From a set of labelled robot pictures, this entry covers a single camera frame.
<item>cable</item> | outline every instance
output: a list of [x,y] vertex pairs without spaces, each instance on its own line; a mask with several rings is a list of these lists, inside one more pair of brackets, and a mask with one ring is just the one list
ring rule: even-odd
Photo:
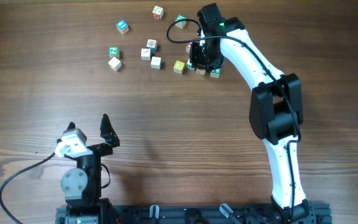
[[284,98],[284,102],[288,108],[288,110],[291,113],[291,117],[294,123],[294,127],[295,127],[295,137],[296,135],[298,135],[298,139],[297,140],[289,140],[287,142],[287,145],[284,147],[285,150],[287,150],[287,157],[288,157],[288,163],[289,163],[289,167],[290,167],[290,175],[291,175],[291,186],[292,186],[292,200],[291,200],[291,212],[290,212],[290,219],[289,219],[289,223],[291,223],[291,221],[293,220],[293,207],[295,205],[295,178],[293,175],[293,167],[292,167],[292,161],[291,161],[291,154],[290,154],[290,144],[291,143],[299,143],[301,141],[301,132],[300,132],[300,128],[299,128],[299,123],[298,123],[298,119],[297,119],[297,115],[295,114],[295,112],[292,110],[291,107],[291,103],[290,100],[287,97],[287,94],[285,93],[285,90],[283,89],[283,87],[278,83],[277,79],[270,73],[270,70],[267,69],[266,65],[263,63],[263,61],[258,57],[258,55],[243,41],[234,38],[234,37],[228,37],[228,36],[211,36],[211,37],[202,37],[202,38],[197,38],[197,39],[193,39],[193,40],[172,40],[171,38],[169,38],[169,32],[171,30],[171,28],[178,22],[183,22],[183,21],[190,21],[190,22],[194,22],[198,25],[199,29],[200,24],[195,21],[194,19],[180,19],[177,20],[175,22],[173,22],[170,27],[167,30],[167,39],[174,43],[174,44],[186,44],[186,43],[190,43],[190,42],[195,42],[195,41],[201,41],[201,40],[208,40],[208,39],[230,39],[233,41],[236,41],[238,43],[240,43],[243,47],[245,47],[254,57],[255,59],[259,62],[260,66],[262,66],[263,70],[265,70],[266,74],[273,80],[273,82],[276,84],[276,86],[278,86],[278,89],[281,93],[281,95],[283,95]]
[[104,164],[100,164],[100,165],[101,165],[101,166],[103,166],[103,167],[106,169],[107,174],[109,175],[109,182],[108,182],[107,184],[105,184],[105,185],[103,185],[103,186],[102,186],[102,189],[103,189],[103,188],[106,188],[106,187],[108,187],[108,186],[110,185],[111,179],[110,179],[110,172],[109,172],[109,168],[107,168],[107,166],[106,166],[106,165],[104,165]]
[[14,215],[12,215],[12,213],[6,208],[4,202],[2,201],[2,191],[4,190],[5,186],[7,183],[9,183],[9,181],[11,181],[13,178],[17,177],[18,175],[24,173],[25,171],[27,170],[30,170],[30,169],[33,169],[34,167],[37,167],[41,164],[43,164],[44,162],[47,162],[48,160],[50,160],[53,156],[55,155],[55,153],[52,153],[50,156],[48,156],[46,159],[44,159],[43,161],[41,162],[38,162],[34,165],[31,165],[27,168],[24,168],[22,170],[20,170],[19,172],[13,174],[12,176],[10,176],[8,179],[5,180],[5,182],[2,184],[1,188],[0,188],[0,205],[2,207],[2,209],[6,212],[6,214],[13,220],[15,221],[16,223],[18,224],[22,224]]

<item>wooden surface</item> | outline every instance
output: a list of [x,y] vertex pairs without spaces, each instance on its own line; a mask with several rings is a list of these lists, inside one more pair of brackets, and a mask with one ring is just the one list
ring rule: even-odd
[[[173,72],[186,45],[165,33],[178,14],[196,18],[206,1],[0,6],[0,185],[54,151],[70,121],[98,137],[107,113],[121,147],[103,162],[113,204],[268,203],[272,178],[264,145],[249,125],[250,90],[226,60],[221,77]],[[358,223],[358,1],[219,1],[279,69],[301,79],[305,122],[299,145],[302,186],[310,201],[330,203],[335,223]],[[130,30],[121,35],[115,23]],[[194,38],[196,26],[172,38]],[[163,69],[140,59],[158,41]],[[124,66],[108,66],[118,45]],[[65,201],[64,172],[53,158],[14,179],[4,201],[24,223],[51,223]],[[107,181],[103,173],[103,182]],[[11,223],[0,208],[0,223]]]

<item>cube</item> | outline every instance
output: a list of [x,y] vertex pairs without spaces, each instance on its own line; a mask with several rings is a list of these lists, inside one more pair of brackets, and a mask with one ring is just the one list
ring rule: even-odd
[[221,74],[221,69],[217,68],[217,69],[211,71],[210,76],[214,77],[214,78],[219,78],[220,74]]
[[189,60],[187,60],[187,69],[190,69],[190,70],[195,70],[195,68],[193,67],[193,64],[190,62],[190,58]]
[[[179,15],[175,21],[178,21],[180,19],[186,19],[186,17],[183,16],[183,15]],[[186,25],[186,21],[178,22],[177,24],[175,24],[175,26],[177,26],[177,27],[179,27],[181,29],[183,29],[185,25]]]
[[200,74],[200,75],[205,75],[205,69],[196,69],[196,73]]
[[125,34],[126,32],[128,32],[129,28],[128,28],[128,24],[124,21],[124,20],[120,20],[117,22],[116,24],[117,26],[117,30],[121,33],[121,34]]
[[161,69],[161,58],[160,57],[152,57],[152,68]]
[[110,61],[109,61],[109,65],[112,69],[114,69],[114,71],[118,71],[119,68],[121,68],[122,63],[116,58],[113,57]]
[[109,48],[109,56],[110,58],[116,57],[119,59],[119,48],[114,46]]
[[191,43],[188,43],[187,46],[186,46],[186,51],[188,53],[190,53],[190,49],[191,49]]
[[147,41],[146,48],[150,49],[152,52],[156,52],[157,51],[157,41],[149,39]]
[[177,61],[175,66],[173,67],[173,71],[179,74],[182,74],[185,69],[185,63],[181,61]]
[[153,9],[153,17],[154,19],[161,19],[162,15],[164,15],[164,9],[160,6],[155,6]]
[[142,49],[140,56],[142,57],[142,60],[151,60],[152,59],[152,53],[150,49]]

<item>black cable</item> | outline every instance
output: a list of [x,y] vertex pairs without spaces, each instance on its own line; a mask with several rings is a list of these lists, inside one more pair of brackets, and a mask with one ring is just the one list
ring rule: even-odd
[[109,172],[109,168],[107,168],[107,166],[106,166],[106,165],[104,165],[104,164],[100,164],[100,165],[101,165],[101,166],[103,166],[103,167],[106,169],[107,174],[109,175],[109,182],[108,182],[107,184],[105,184],[105,185],[103,185],[103,186],[102,186],[102,189],[103,189],[103,188],[108,187],[108,185],[110,185],[111,179],[110,179],[110,172]]
[[16,223],[18,224],[22,224],[14,215],[12,215],[12,213],[6,208],[4,202],[2,201],[2,191],[4,190],[5,186],[7,183],[9,183],[9,181],[11,181],[13,178],[17,177],[19,174],[22,174],[24,173],[25,171],[27,170],[30,170],[30,169],[33,169],[34,167],[37,167],[41,164],[43,164],[44,162],[47,162],[48,160],[50,160],[53,156],[55,155],[55,153],[52,153],[50,156],[48,156],[46,159],[44,159],[43,161],[41,162],[38,162],[34,165],[31,165],[27,168],[24,168],[22,170],[20,170],[19,172],[13,174],[12,176],[10,176],[8,179],[5,180],[5,182],[2,184],[1,188],[0,188],[0,205],[2,207],[2,209],[6,212],[6,214],[13,220],[15,221]]
[[197,39],[193,39],[193,40],[172,40],[171,38],[169,38],[169,32],[171,30],[171,28],[178,22],[183,22],[183,21],[190,21],[190,22],[194,22],[198,25],[199,29],[200,24],[195,21],[194,19],[180,19],[175,21],[174,23],[172,23],[170,25],[170,27],[167,30],[167,39],[174,43],[174,44],[186,44],[186,43],[190,43],[190,42],[195,42],[195,41],[201,41],[201,40],[208,40],[208,39],[230,39],[233,41],[236,41],[238,43],[240,43],[243,47],[245,47],[254,57],[255,59],[259,62],[260,66],[262,66],[263,70],[265,70],[266,74],[273,80],[273,82],[276,84],[276,86],[278,86],[278,89],[281,93],[281,95],[284,98],[284,102],[288,108],[288,110],[291,113],[291,117],[292,120],[294,122],[294,127],[295,127],[295,134],[294,136],[296,137],[296,135],[298,135],[298,139],[297,140],[290,140],[287,142],[287,145],[284,147],[285,150],[287,150],[287,156],[288,156],[288,163],[290,166],[290,175],[291,175],[291,186],[292,186],[292,201],[291,201],[291,212],[290,212],[290,219],[289,219],[289,223],[291,223],[291,221],[293,220],[293,207],[295,204],[295,178],[293,175],[293,167],[292,167],[292,162],[291,162],[291,154],[290,154],[290,144],[291,143],[299,143],[301,141],[301,132],[300,132],[300,128],[299,128],[299,122],[297,119],[297,115],[295,114],[295,112],[292,110],[291,107],[291,103],[290,100],[287,97],[287,94],[285,93],[285,90],[283,89],[283,87],[278,83],[277,79],[270,73],[270,70],[267,69],[266,65],[263,63],[263,61],[258,57],[258,55],[243,41],[234,38],[234,37],[228,37],[228,36],[211,36],[211,37],[202,37],[202,38],[197,38]]

